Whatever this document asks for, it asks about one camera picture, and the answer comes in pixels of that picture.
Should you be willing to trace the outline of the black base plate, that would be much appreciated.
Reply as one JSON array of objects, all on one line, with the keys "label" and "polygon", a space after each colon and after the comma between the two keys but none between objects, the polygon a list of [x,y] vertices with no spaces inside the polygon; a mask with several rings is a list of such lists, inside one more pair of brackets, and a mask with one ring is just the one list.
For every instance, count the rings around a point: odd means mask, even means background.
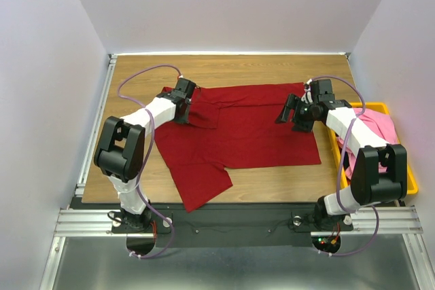
[{"label": "black base plate", "polygon": [[111,231],[126,236],[127,247],[140,250],[218,247],[311,247],[313,232],[321,241],[340,240],[340,232],[353,228],[343,216],[322,215],[314,203],[207,204],[187,213],[178,204],[157,205],[160,214],[147,210],[133,217],[110,211]]}]

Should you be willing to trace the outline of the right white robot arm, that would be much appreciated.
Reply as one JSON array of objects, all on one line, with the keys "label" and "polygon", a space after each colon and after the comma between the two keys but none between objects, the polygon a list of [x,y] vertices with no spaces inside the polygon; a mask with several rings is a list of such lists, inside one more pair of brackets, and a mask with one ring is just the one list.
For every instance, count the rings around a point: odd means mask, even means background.
[{"label": "right white robot arm", "polygon": [[407,195],[407,152],[375,134],[358,117],[346,100],[327,96],[324,101],[307,102],[289,94],[277,124],[291,121],[294,130],[310,132],[316,121],[323,122],[342,139],[342,149],[355,156],[350,185],[317,200],[312,222],[328,229],[342,217],[369,204],[400,200]]}]

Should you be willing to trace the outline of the red t shirt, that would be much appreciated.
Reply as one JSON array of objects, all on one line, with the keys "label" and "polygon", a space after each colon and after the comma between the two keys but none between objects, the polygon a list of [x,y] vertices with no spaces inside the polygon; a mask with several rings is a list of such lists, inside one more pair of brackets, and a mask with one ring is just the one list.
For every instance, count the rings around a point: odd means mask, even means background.
[{"label": "red t shirt", "polygon": [[313,133],[276,123],[289,94],[302,83],[202,88],[194,91],[188,123],[167,122],[155,131],[187,212],[232,187],[227,168],[320,164]]}]

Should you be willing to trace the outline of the aluminium frame rail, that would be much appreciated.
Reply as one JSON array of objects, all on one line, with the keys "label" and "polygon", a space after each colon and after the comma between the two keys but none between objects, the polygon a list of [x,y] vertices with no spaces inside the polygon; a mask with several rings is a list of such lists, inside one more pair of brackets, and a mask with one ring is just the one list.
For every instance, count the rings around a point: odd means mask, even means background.
[{"label": "aluminium frame rail", "polygon": [[41,284],[39,287],[40,289],[54,288],[56,276],[58,274],[61,259],[63,257],[63,251],[68,236],[59,236],[57,232],[57,227],[60,224],[61,213],[63,211],[68,211],[70,209],[71,204],[74,202],[74,200],[76,198],[81,198],[84,193],[84,188],[86,186],[90,164],[91,164],[91,155],[94,153],[94,148],[97,142],[97,134],[99,131],[99,127],[101,125],[101,120],[103,117],[103,112],[107,101],[109,88],[116,68],[116,62],[118,59],[117,54],[108,54],[107,56],[108,56],[108,64],[105,73],[103,75],[104,77],[103,86],[101,92],[99,93],[97,108],[94,115],[92,116],[93,117],[92,128],[90,130],[90,136],[88,137],[84,158],[82,159],[82,163],[80,165],[80,171],[79,171],[77,181],[75,183],[72,199],[70,200],[69,204],[65,208],[61,208],[59,210],[58,217],[56,220],[55,230],[54,230],[54,236],[50,247],[50,252],[48,254],[48,259],[46,262],[45,270],[43,272]]}]

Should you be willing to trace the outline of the pink t shirt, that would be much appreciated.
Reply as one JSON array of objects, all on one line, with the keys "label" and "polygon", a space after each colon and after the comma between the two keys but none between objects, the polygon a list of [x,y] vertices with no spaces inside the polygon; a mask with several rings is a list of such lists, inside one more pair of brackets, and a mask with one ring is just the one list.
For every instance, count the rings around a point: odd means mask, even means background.
[{"label": "pink t shirt", "polygon": [[[366,108],[365,112],[359,117],[359,119],[362,120],[378,137],[385,139],[388,143],[392,145],[400,143],[394,123],[388,114]],[[347,147],[343,161],[343,168],[345,170],[346,178],[349,181],[352,178],[355,162],[356,156],[350,148]]]}]

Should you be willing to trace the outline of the yellow plastic bin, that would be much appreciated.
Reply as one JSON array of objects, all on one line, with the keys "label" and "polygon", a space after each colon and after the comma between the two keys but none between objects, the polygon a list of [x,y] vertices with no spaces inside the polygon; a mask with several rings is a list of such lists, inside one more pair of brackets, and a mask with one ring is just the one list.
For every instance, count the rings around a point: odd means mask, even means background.
[{"label": "yellow plastic bin", "polygon": [[[366,103],[366,108],[372,109],[374,111],[378,111],[381,113],[385,113],[389,115],[389,110],[385,103],[379,103],[379,102],[368,102]],[[340,166],[340,158],[341,158],[341,145],[342,141],[338,138],[337,133],[333,131],[333,129],[329,129],[328,131],[329,141],[332,148],[332,155],[334,157],[334,162],[336,164],[336,167],[338,171],[341,171],[341,181],[340,186],[341,189],[347,187],[350,185],[350,181],[346,178],[345,170],[342,168],[339,169]],[[413,195],[418,192],[418,186],[417,182],[415,180],[414,174],[411,170],[411,167],[407,165],[407,194]]]}]

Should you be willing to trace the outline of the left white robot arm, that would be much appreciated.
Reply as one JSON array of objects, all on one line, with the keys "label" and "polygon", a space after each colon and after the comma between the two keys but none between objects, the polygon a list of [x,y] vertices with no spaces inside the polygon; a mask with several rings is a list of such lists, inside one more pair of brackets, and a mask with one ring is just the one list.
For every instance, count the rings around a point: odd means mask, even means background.
[{"label": "left white robot arm", "polygon": [[146,231],[152,223],[150,201],[140,193],[139,183],[154,141],[145,149],[145,138],[167,122],[188,122],[190,95],[163,92],[151,103],[123,118],[108,117],[94,153],[94,165],[100,168],[120,200],[120,211],[110,213],[113,226]]}]

